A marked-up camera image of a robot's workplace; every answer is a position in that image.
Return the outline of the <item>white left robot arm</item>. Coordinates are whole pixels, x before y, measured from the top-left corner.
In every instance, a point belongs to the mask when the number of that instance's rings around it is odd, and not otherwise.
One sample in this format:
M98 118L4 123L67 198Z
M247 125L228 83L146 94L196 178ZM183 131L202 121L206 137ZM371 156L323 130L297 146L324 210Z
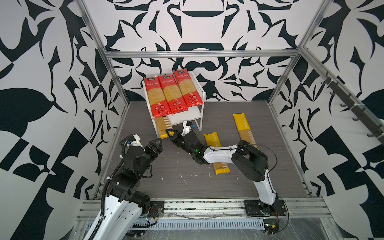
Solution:
M152 140L144 147L138 135L129 135L120 145L121 161L106 178L100 212L85 235L86 240L122 240L150 208L150 197L139 192L138 187L162 153L162 139Z

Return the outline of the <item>red spaghetti bag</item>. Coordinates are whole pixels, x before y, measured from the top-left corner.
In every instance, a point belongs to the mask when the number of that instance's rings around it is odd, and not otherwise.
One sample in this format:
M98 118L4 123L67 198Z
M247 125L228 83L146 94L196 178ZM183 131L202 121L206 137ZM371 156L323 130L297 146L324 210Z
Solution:
M144 84L153 118L166 117L171 114L168 102L157 77L145 78Z
M187 106L201 106L204 104L201 96L199 95L194 82L187 70L177 70L173 72L180 91L186 101Z
M159 76L161 88L169 105L172 115L186 112L188 106L173 75Z

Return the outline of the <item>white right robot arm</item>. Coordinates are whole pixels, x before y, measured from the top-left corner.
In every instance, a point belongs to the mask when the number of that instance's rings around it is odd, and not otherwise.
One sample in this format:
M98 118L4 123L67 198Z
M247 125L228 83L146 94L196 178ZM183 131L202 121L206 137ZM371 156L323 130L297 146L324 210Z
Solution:
M166 129L171 142L192 156L200 165L214 163L234 164L240 172L251 180L258 192L258 200L245 200L245 210L249 217L289 216L289 210L270 180L268 157L247 141L241 140L230 147L215 148L200 142L195 133L184 133Z

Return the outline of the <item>yellow Pastatime spaghetti bag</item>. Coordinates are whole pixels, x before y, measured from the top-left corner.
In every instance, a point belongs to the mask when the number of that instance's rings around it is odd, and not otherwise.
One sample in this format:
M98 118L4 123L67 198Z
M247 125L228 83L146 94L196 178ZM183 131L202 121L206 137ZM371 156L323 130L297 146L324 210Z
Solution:
M221 143L220 143L217 132L213 132L211 134L204 134L204 138L205 138L206 144L209 147L213 147L213 148L221 147ZM225 155L223 153L220 154L220 153L213 153L213 152L208 155L208 160L211 164L214 165L214 170L216 175L227 174L231 172L228 166L229 163L228 161L225 160L224 156Z

